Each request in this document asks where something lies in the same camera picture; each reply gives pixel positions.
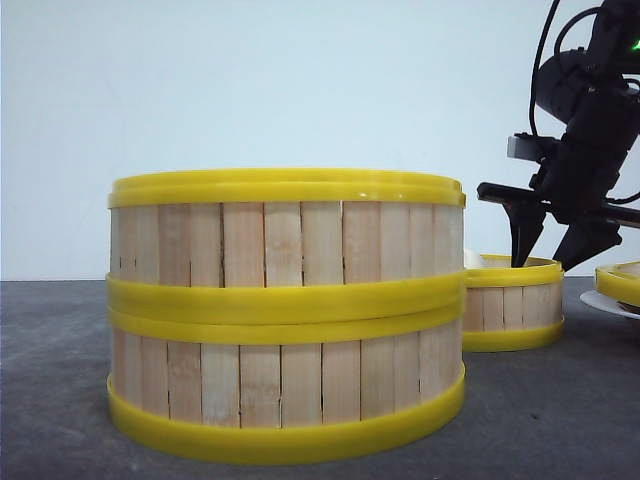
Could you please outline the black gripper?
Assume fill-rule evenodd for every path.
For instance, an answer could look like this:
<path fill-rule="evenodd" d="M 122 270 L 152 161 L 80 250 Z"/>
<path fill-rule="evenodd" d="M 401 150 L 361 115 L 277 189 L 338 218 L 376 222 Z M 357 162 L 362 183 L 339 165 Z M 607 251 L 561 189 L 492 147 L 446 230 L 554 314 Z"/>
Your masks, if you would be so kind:
<path fill-rule="evenodd" d="M 511 265 L 525 264 L 543 231 L 546 213 L 562 224 L 591 217 L 637 225 L 638 210 L 616 206 L 607 198 L 619 178 L 623 160 L 561 139 L 555 151 L 537 163 L 539 170 L 531 177 L 528 188 L 481 183 L 477 187 L 478 198 L 502 204 L 508 216 Z M 571 223 L 553 259 L 569 271 L 621 244 L 617 222 Z"/>

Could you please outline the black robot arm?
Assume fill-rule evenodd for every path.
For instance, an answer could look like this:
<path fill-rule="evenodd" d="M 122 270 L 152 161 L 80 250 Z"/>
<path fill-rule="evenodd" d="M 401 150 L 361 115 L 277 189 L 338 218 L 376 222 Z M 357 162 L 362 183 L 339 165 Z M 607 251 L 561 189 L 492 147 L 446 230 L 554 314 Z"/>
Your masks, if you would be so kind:
<path fill-rule="evenodd" d="M 629 199 L 608 195 L 639 135 L 638 76 L 636 1 L 605 1 L 578 13 L 559 32 L 553 55 L 535 60 L 530 105 L 566 130 L 559 139 L 537 131 L 509 138 L 509 157 L 539 166 L 528 188 L 477 188 L 479 199 L 506 211 L 512 267 L 525 264 L 546 215 L 567 227 L 553 255 L 566 270 L 620 244 L 620 227 L 638 227 Z"/>

